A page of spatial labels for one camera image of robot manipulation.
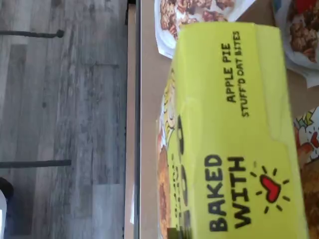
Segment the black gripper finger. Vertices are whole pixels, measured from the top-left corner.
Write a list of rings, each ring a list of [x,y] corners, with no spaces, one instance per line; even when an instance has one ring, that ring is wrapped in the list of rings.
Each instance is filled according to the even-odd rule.
[[[167,229],[168,239],[192,239],[192,233],[190,230],[177,230],[176,228]]]

